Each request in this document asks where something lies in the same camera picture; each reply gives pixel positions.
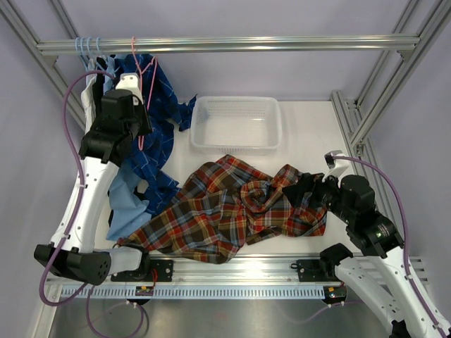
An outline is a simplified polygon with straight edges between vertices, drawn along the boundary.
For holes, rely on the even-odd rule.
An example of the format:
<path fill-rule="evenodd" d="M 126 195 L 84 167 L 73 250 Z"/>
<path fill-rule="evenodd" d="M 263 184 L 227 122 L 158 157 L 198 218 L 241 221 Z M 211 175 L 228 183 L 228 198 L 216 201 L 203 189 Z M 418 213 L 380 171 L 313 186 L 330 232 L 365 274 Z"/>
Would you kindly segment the blue plaid shirt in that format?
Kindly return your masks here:
<path fill-rule="evenodd" d="M 144 103 L 148 110 L 152 133 L 144 136 L 143 149 L 134 142 L 128 161 L 132 170 L 147 182 L 144 198 L 149 202 L 147 212 L 160 214 L 178 193 L 178 182 L 165 174 L 163 167 L 174 146 L 174 124 L 183 132 L 191 126 L 197 98 L 179 103 L 175 91 L 158 61 L 150 54 L 115 58 L 117 75 L 137 73 L 142 76 Z"/>

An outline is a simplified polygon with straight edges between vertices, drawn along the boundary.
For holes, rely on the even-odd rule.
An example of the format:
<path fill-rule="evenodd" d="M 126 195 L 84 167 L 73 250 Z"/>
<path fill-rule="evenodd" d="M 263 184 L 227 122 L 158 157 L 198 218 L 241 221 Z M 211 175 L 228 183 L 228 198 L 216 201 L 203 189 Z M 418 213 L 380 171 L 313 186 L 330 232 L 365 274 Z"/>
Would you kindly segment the red brown plaid shirt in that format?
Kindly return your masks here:
<path fill-rule="evenodd" d="M 326 229 L 326 209 L 310 207 L 309 192 L 296 199 L 283 191 L 305 176 L 286 164 L 271 177 L 225 155 L 201 165 L 163 212 L 117 243 L 223 264 L 243 246 L 279 235 L 321 236 Z"/>

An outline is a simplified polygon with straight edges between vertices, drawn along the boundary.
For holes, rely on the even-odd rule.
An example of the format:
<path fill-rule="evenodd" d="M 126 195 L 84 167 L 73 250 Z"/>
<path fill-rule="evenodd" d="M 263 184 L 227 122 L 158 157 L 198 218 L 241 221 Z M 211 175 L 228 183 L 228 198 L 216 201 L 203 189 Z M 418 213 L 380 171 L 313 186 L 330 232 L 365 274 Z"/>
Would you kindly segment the light blue hanger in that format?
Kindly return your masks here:
<path fill-rule="evenodd" d="M 82 63 L 84 64 L 85 70 L 96 70 L 96 63 L 89 58 L 86 48 L 87 37 L 76 37 L 75 38 L 75 51 L 79 54 Z"/>
<path fill-rule="evenodd" d="M 98 56 L 96 57 L 96 64 L 100 70 L 104 70 L 113 73 L 115 70 L 115 61 L 113 56 L 104 53 L 103 49 L 100 47 L 101 37 L 95 39 L 95 46 Z"/>
<path fill-rule="evenodd" d="M 94 54 L 93 54 L 92 51 L 91 51 L 91 40 L 92 40 L 92 37 L 88 37 L 88 38 L 86 39 L 87 54 L 88 54 L 89 58 L 92 59 L 92 60 L 96 63 L 97 68 L 98 68 L 99 70 L 105 70 L 105 67 L 103 67 L 102 64 L 100 64 L 100 63 L 97 61 L 97 58 L 94 57 Z"/>

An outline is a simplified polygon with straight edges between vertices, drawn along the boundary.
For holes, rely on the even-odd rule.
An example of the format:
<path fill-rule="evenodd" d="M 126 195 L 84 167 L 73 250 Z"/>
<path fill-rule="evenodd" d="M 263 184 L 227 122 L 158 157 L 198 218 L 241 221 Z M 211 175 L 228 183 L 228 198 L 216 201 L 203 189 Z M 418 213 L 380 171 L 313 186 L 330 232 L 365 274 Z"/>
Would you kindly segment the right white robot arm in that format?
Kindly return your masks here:
<path fill-rule="evenodd" d="M 450 322 L 433 305 L 424 286 L 405 257 L 407 243 L 394 223 L 376 209 L 374 191 L 365 177 L 304 175 L 283 188 L 293 206 L 309 194 L 312 207 L 324 207 L 346 226 L 350 241 L 380 273 L 379 284 L 341 243 L 320 253 L 319 272 L 344 282 L 373 312 L 390 337 L 449 337 Z"/>

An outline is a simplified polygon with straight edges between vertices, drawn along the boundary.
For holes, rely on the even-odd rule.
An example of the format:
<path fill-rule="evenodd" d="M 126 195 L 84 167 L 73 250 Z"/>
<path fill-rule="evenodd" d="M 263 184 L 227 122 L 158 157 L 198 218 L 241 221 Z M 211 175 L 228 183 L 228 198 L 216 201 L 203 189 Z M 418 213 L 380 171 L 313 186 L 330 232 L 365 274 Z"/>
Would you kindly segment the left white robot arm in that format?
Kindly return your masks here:
<path fill-rule="evenodd" d="M 83 173 L 61 225 L 49 244 L 36 246 L 34 257 L 50 272 L 82 283 L 100 285 L 109 275 L 127 271 L 143 281 L 151 263 L 137 249 L 95 249 L 94 238 L 107 192 L 138 136 L 150 131 L 140 89 L 112 89 L 100 101 L 100 112 L 80 143 Z"/>

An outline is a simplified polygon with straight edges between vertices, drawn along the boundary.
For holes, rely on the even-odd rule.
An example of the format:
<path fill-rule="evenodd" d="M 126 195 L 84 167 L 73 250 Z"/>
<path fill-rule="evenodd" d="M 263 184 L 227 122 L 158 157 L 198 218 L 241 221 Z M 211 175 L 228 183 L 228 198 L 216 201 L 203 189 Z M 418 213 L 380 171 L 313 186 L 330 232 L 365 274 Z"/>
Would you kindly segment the black shirt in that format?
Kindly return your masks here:
<path fill-rule="evenodd" d="M 106 71 L 99 70 L 92 86 L 93 99 L 96 108 L 101 108 L 101 98 L 104 95 L 104 85 L 107 80 L 113 80 L 114 76 Z"/>

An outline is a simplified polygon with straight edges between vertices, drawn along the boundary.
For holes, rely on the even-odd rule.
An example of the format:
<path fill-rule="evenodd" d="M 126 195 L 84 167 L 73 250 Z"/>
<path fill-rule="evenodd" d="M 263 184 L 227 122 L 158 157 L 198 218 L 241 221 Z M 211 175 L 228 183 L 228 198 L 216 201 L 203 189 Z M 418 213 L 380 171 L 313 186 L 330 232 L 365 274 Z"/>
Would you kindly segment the white shirt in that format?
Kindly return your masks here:
<path fill-rule="evenodd" d="M 93 99 L 92 86 L 96 77 L 95 74 L 86 75 L 83 79 L 85 88 L 81 92 L 80 98 L 85 113 L 85 124 L 89 128 L 96 115 L 96 106 Z"/>

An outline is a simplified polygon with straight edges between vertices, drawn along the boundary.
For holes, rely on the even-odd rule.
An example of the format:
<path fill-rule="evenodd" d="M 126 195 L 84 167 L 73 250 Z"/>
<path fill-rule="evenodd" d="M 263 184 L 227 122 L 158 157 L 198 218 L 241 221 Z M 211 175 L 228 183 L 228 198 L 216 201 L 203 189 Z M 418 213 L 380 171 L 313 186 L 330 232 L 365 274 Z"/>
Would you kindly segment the light blue shirt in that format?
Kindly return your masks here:
<path fill-rule="evenodd" d="M 142 179 L 134 173 L 128 160 L 123 161 L 109 187 L 109 230 L 106 239 L 118 241 L 152 219 L 147 212 L 149 202 L 140 197 L 137 188 Z"/>

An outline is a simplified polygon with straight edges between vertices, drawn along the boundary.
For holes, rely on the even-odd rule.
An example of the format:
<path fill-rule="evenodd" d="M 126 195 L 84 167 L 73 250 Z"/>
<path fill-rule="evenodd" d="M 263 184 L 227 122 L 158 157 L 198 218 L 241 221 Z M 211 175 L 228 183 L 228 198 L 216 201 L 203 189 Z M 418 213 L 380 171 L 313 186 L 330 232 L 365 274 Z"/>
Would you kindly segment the white plastic basket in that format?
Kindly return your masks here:
<path fill-rule="evenodd" d="M 277 100 L 260 96 L 202 96 L 194 105 L 192 147 L 204 154 L 267 155 L 282 142 Z"/>

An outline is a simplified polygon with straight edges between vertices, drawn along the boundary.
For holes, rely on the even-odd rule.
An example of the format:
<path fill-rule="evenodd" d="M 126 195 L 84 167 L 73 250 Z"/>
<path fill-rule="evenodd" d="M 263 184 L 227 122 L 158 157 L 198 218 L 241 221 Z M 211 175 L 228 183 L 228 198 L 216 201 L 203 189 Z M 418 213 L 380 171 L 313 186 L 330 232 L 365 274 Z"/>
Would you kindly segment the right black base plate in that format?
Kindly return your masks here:
<path fill-rule="evenodd" d="M 290 264 L 300 282 L 339 282 L 333 269 L 321 259 L 299 259 Z"/>

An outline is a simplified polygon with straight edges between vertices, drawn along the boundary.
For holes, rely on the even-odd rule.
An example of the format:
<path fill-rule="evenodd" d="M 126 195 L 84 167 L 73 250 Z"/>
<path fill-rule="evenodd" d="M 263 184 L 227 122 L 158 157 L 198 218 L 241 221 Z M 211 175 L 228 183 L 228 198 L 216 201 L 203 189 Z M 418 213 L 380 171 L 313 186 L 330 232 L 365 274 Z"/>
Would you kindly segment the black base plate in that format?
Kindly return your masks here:
<path fill-rule="evenodd" d="M 145 258 L 136 270 L 127 270 L 111 276 L 112 282 L 171 282 L 173 261 Z"/>
<path fill-rule="evenodd" d="M 290 264 L 300 282 L 339 282 L 333 269 L 321 259 L 299 259 Z"/>

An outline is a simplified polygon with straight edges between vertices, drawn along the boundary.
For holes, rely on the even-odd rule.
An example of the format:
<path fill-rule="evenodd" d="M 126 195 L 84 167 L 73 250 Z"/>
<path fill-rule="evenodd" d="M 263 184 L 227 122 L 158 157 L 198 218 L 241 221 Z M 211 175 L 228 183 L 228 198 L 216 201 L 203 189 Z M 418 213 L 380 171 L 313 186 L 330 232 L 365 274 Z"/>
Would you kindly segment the aluminium front rail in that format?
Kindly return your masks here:
<path fill-rule="evenodd" d="M 214 265 L 200 263 L 184 258 L 161 257 L 161 259 L 173 260 L 172 281 L 166 284 L 186 285 L 213 285 L 213 284 L 290 284 L 299 282 L 297 271 L 291 268 L 296 260 L 301 258 L 313 258 L 313 256 L 255 256 L 244 255 L 235 257 L 228 263 Z M 373 266 L 368 258 L 355 257 L 360 266 L 371 275 L 379 284 L 383 284 L 381 274 Z M 419 279 L 424 285 L 428 283 L 428 275 L 419 257 L 410 258 Z M 48 276 L 47 285 L 74 284 L 81 282 L 68 280 L 62 277 Z"/>

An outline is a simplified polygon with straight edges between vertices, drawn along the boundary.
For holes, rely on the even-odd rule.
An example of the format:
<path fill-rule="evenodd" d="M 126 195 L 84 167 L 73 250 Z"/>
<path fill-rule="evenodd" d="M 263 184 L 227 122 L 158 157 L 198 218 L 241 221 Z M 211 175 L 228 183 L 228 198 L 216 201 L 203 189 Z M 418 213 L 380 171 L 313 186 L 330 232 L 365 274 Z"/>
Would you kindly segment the aluminium frame post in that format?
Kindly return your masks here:
<path fill-rule="evenodd" d="M 38 49 L 39 37 L 33 30 L 31 24 L 26 20 L 23 13 L 16 6 L 14 1 L 1 1 L 1 17 L 6 20 L 9 27 L 14 31 L 39 69 L 45 74 L 51 83 L 51 88 L 63 98 L 68 84 L 63 79 L 62 72 L 58 69 L 57 56 L 43 56 Z"/>
<path fill-rule="evenodd" d="M 401 92 L 449 22 L 450 2 L 435 2 L 416 31 L 419 42 L 411 51 L 401 48 L 396 51 L 400 60 L 370 108 L 364 108 L 365 101 L 385 70 L 391 55 L 390 51 L 380 54 L 356 99 L 347 100 L 339 91 L 331 93 L 330 100 L 349 154 L 367 158 L 370 156 L 371 147 L 367 139 L 372 128 Z"/>

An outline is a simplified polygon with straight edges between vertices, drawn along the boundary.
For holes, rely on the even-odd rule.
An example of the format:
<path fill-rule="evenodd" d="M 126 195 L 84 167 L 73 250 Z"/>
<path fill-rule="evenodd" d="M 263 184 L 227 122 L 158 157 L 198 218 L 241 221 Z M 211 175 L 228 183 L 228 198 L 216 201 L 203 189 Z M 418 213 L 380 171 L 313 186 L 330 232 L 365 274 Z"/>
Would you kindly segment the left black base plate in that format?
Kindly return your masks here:
<path fill-rule="evenodd" d="M 145 258 L 136 270 L 127 270 L 111 276 L 112 282 L 171 282 L 173 261 Z"/>

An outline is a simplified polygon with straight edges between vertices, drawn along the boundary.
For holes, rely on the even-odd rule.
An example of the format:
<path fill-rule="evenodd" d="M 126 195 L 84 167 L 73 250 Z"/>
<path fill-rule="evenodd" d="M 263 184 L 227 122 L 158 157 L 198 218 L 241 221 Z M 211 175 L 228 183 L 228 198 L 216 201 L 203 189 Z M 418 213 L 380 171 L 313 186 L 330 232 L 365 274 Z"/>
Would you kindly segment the left aluminium frame post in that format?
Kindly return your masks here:
<path fill-rule="evenodd" d="M 43 56 L 38 49 L 39 37 L 33 30 L 31 24 L 26 20 L 23 13 L 16 6 L 14 1 L 1 1 L 1 17 L 6 20 L 9 27 L 14 31 L 39 69 L 45 74 L 51 83 L 51 88 L 63 98 L 68 84 L 63 79 L 62 72 L 58 69 L 57 56 Z"/>

